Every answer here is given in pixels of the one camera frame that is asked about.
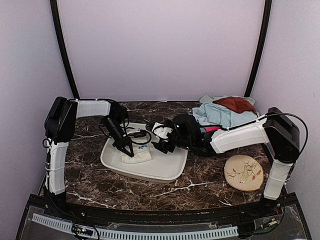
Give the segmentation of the right black frame post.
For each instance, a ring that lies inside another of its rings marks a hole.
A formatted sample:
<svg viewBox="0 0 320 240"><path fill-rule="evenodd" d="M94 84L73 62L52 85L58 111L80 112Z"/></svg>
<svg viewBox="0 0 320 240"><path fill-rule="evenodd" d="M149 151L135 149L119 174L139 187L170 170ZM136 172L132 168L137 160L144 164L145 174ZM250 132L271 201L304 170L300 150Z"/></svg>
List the right black frame post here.
<svg viewBox="0 0 320 240"><path fill-rule="evenodd" d="M258 42L257 42L257 46L256 46L256 51L255 51L253 63L252 63L252 68L251 68L248 82L246 85L246 89L244 92L245 98L250 97L253 92L254 84L256 81L257 74L258 74L258 70L259 70L259 66L261 63L261 59L262 59L262 55L263 55L263 51L264 51L264 46L265 46L265 42L266 42L269 21L270 21L270 16L271 16L272 2L273 2L272 0L265 0L264 1L264 8L263 8L262 21L261 21L261 27L260 27L260 31L259 31Z"/></svg>

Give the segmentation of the left black frame post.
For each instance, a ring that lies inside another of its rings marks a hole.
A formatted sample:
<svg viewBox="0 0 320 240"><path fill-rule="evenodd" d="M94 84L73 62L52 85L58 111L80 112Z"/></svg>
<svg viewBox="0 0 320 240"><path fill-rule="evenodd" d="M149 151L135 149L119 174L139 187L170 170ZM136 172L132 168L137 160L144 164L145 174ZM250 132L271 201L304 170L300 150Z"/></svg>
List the left black frame post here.
<svg viewBox="0 0 320 240"><path fill-rule="evenodd" d="M63 29L62 29L62 24L61 24L61 19L60 19L58 1L57 0L50 0L49 2L50 2L53 25L54 25L54 29L55 29L55 35L56 35L62 63L64 66L64 70L66 73L68 85L70 87L72 96L75 99L79 99L80 94L79 94L79 91L78 91L78 88L76 85L76 81L74 79L74 75L72 72L72 67L70 64L70 60L69 60L69 56L68 56L67 48L66 48L66 43L65 43L65 39L64 39L64 35L63 35Z"/></svg>

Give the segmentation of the light blue towel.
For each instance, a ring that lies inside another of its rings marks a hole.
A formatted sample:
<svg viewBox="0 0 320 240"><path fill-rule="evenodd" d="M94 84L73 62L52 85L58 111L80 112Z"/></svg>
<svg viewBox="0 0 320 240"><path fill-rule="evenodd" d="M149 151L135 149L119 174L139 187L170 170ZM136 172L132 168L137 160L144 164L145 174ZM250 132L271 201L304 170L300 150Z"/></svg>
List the light blue towel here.
<svg viewBox="0 0 320 240"><path fill-rule="evenodd" d="M260 116L259 113L255 114L252 111L236 113L225 106L209 102L203 103L200 107L194 107L192 115L202 126L220 125L223 128L239 126Z"/></svg>

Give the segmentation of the black front rail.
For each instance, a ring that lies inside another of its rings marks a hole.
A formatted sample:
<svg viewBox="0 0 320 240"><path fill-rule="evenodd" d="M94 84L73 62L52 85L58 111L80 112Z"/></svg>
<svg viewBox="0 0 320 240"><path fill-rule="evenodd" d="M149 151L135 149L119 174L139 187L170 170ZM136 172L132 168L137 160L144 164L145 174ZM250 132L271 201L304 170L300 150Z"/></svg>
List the black front rail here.
<svg viewBox="0 0 320 240"><path fill-rule="evenodd" d="M205 222L218 222L220 225L247 225L253 224L259 218L276 215L276 212L262 202L251 202L242 205L220 208L183 210L183 211L133 211L92 207L66 202L65 211L57 209L51 200L41 196L30 196L29 204L44 209L45 214L62 217L68 220L76 219L79 223L106 226L109 223L124 223L137 225L182 225Z"/></svg>

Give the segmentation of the black frame post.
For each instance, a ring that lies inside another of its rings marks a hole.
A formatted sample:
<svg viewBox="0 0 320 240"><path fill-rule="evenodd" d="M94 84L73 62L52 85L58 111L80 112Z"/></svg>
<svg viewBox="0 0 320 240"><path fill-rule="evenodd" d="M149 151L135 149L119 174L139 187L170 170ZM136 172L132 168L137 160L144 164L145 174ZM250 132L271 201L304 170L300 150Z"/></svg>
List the black frame post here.
<svg viewBox="0 0 320 240"><path fill-rule="evenodd" d="M256 81L257 74L258 74L258 70L259 70L259 66L261 63L261 59L262 59L262 55L263 55L263 51L264 51L264 46L265 46L265 42L266 42L269 21L270 21L270 16L271 16L272 2L273 2L272 0L265 0L264 1L264 8L263 8L262 21L261 21L261 27L260 27L260 31L259 31L258 42L257 42L257 46L256 46L256 51L255 51L253 63L252 63L252 68L251 68L248 82L246 85L246 89L244 92L245 98L250 97L253 92L254 84Z"/></svg>
<svg viewBox="0 0 320 240"><path fill-rule="evenodd" d="M78 91L78 88L76 85L76 81L74 79L74 75L72 72L72 67L70 64L70 60L69 60L69 56L68 56L67 48L66 48L66 43L65 43L65 39L64 39L64 35L63 35L63 29L62 29L62 24L61 24L61 19L60 19L58 1L57 0L50 0L49 2L50 2L53 25L54 25L54 29L55 29L55 35L56 35L62 63L64 66L64 70L66 73L68 85L70 87L72 96L75 99L79 99L80 94L79 94L79 91Z"/></svg>

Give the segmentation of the dark red towel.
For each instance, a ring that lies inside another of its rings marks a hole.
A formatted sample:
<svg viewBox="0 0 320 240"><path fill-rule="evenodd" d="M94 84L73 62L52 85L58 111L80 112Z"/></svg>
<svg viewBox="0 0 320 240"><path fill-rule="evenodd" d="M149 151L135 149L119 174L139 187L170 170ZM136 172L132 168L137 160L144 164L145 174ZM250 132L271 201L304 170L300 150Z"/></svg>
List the dark red towel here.
<svg viewBox="0 0 320 240"><path fill-rule="evenodd" d="M252 104L241 97L224 97L218 100L214 100L212 103L226 107L227 109L237 114L242 114L244 112L252 112L256 116L258 115L256 109L252 106Z"/></svg>

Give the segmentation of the pink towel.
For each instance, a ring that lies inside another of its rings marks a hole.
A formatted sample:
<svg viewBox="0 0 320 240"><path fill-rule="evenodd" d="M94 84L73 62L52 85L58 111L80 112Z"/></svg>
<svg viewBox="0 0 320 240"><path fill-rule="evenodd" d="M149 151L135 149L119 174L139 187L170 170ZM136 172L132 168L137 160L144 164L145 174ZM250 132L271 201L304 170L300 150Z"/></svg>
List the pink towel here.
<svg viewBox="0 0 320 240"><path fill-rule="evenodd" d="M214 131L217 131L219 129L220 129L219 126L206 126L206 127L204 127L204 130L205 130L206 133L214 132Z"/></svg>

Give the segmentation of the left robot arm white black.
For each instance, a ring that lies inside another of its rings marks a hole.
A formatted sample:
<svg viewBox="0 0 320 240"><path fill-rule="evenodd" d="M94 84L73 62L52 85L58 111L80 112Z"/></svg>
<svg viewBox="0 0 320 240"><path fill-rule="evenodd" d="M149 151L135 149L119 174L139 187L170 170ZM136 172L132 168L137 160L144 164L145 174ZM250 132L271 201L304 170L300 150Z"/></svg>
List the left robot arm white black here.
<svg viewBox="0 0 320 240"><path fill-rule="evenodd" d="M69 142L75 134L76 120L102 117L102 124L113 139L112 146L129 157L134 156L133 142L123 125L129 115L127 109L112 99L67 99L58 96L44 122L47 148L45 195L65 198L65 161Z"/></svg>

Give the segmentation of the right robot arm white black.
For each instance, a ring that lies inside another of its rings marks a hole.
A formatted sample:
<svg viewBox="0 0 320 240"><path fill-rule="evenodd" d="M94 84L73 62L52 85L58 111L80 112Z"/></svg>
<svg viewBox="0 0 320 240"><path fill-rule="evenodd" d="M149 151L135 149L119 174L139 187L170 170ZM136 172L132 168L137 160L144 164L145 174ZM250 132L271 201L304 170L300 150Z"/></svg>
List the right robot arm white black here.
<svg viewBox="0 0 320 240"><path fill-rule="evenodd" d="M267 114L247 123L202 132L195 117L184 113L163 123L156 122L150 132L159 139L153 146L164 154L181 148L196 156L213 157L246 146L270 144L274 152L273 163L264 188L264 199L255 205L255 213L266 217L274 210L274 201L279 198L301 154L300 130L290 117L289 113L272 107Z"/></svg>

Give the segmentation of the white plastic basin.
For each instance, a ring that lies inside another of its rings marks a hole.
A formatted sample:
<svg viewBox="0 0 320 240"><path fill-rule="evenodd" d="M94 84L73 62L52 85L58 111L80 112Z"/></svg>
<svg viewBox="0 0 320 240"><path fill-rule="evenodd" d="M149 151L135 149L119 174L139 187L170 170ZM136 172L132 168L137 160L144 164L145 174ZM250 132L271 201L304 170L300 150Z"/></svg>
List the white plastic basin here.
<svg viewBox="0 0 320 240"><path fill-rule="evenodd" d="M145 148L150 153L150 159L144 162L125 163L124 159L132 160L123 152L113 147L114 140L109 138L100 155L101 163L111 171L134 179L171 183L183 172L188 151L176 148L173 153L162 153L149 143Z"/></svg>

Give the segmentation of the round floral wooden plate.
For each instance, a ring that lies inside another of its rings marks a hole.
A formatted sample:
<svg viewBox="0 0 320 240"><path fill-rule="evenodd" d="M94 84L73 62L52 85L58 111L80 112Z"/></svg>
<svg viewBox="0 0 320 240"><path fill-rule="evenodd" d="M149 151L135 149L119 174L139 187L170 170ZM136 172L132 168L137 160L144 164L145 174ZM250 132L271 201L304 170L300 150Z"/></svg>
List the round floral wooden plate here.
<svg viewBox="0 0 320 240"><path fill-rule="evenodd" d="M243 192L255 192L264 183L263 167L254 158L247 155L230 157L223 168L226 182Z"/></svg>

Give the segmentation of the white embroidered towel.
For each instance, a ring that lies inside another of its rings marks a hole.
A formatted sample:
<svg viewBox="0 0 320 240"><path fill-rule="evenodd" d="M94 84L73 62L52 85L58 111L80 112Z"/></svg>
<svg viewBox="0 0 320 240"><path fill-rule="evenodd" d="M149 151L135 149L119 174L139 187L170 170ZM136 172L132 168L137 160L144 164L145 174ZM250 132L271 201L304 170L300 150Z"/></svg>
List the white embroidered towel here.
<svg viewBox="0 0 320 240"><path fill-rule="evenodd" d="M130 157L123 152L121 152L121 162L124 164L138 164L144 163L152 160L150 148L147 144L144 145L134 145L133 146L134 156Z"/></svg>

